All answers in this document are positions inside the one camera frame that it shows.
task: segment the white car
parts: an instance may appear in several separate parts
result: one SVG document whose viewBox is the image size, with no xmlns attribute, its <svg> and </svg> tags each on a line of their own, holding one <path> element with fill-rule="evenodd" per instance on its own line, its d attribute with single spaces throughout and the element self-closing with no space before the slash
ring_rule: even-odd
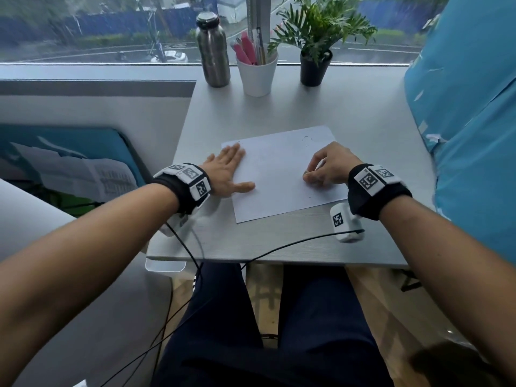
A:
<svg viewBox="0 0 516 387">
<path fill-rule="evenodd" d="M 167 62 L 172 63 L 180 63 L 180 64 L 187 64 L 188 63 L 188 56 L 181 52 L 176 50 L 165 50 L 164 55 L 167 58 Z M 161 63 L 158 56 L 154 56 L 151 58 L 151 62 L 155 63 Z"/>
</svg>

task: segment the road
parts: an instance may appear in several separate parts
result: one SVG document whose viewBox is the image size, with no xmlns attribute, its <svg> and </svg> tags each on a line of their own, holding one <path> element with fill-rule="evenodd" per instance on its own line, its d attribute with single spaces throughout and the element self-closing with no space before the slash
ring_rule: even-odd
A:
<svg viewBox="0 0 516 387">
<path fill-rule="evenodd" d="M 276 15 L 278 8 L 288 7 L 288 1 L 285 5 L 279 5 L 271 12 L 271 26 L 275 27 L 280 24 L 281 18 Z M 228 42 L 234 40 L 236 33 L 229 36 Z M 395 38 L 395 43 L 390 38 L 382 38 L 377 43 L 370 43 L 367 46 L 361 43 L 346 42 L 337 43 L 332 46 L 333 53 L 332 62 L 342 63 L 409 63 L 414 60 L 421 51 L 420 46 L 412 46 L 403 44 L 403 38 Z M 188 56 L 188 62 L 200 63 L 201 56 L 195 42 L 176 43 L 169 45 L 170 48 L 183 51 Z M 112 63 L 120 62 L 117 60 L 117 54 L 123 51 L 126 60 L 124 62 L 147 62 L 149 46 L 120 46 L 81 50 L 64 50 L 59 53 L 51 53 L 47 56 L 31 57 L 18 59 L 17 61 L 25 62 L 98 62 Z M 295 46 L 280 45 L 278 48 L 278 62 L 299 62 L 300 50 Z M 228 55 L 230 63 L 236 63 L 234 52 L 228 46 Z"/>
</svg>

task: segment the stainless steel water bottle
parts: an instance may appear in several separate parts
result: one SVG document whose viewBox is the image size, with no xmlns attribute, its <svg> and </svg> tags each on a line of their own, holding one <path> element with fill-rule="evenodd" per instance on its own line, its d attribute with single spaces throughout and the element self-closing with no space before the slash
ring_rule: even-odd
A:
<svg viewBox="0 0 516 387">
<path fill-rule="evenodd" d="M 213 12 L 197 15 L 197 44 L 201 51 L 204 78 L 212 87 L 224 87 L 231 78 L 228 45 L 219 17 Z"/>
</svg>

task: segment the table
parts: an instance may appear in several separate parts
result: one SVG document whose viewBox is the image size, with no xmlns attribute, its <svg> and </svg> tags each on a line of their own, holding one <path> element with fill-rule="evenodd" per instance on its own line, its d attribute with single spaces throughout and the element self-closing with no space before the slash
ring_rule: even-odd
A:
<svg viewBox="0 0 516 387">
<path fill-rule="evenodd" d="M 435 172 L 406 103 L 406 67 L 331 66 L 322 85 L 299 82 L 299 66 L 278 66 L 270 95 L 245 96 L 238 71 L 229 86 L 214 89 L 197 80 L 174 162 L 201 163 L 230 140 L 327 125 L 338 142 L 365 162 L 399 175 L 416 200 L 433 208 Z M 196 258 L 244 261 L 306 237 L 333 231 L 327 204 L 236 224 L 231 199 L 211 198 L 180 236 Z M 365 239 L 354 244 L 333 237 L 311 240 L 261 259 L 283 263 L 407 263 L 378 221 L 362 220 Z M 189 260 L 177 239 L 156 233 L 148 258 Z"/>
</svg>

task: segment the wristband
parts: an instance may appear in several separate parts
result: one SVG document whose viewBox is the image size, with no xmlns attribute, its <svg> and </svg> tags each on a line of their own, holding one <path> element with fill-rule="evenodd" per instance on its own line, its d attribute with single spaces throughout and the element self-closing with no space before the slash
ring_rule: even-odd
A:
<svg viewBox="0 0 516 387">
<path fill-rule="evenodd" d="M 360 164 L 349 172 L 348 202 L 352 214 L 378 220 L 383 207 L 400 195 L 412 196 L 403 181 L 382 166 Z"/>
<path fill-rule="evenodd" d="M 178 213 L 192 214 L 210 196 L 211 184 L 204 170 L 195 164 L 173 164 L 154 175 L 152 183 L 168 187 L 179 201 Z"/>
</svg>

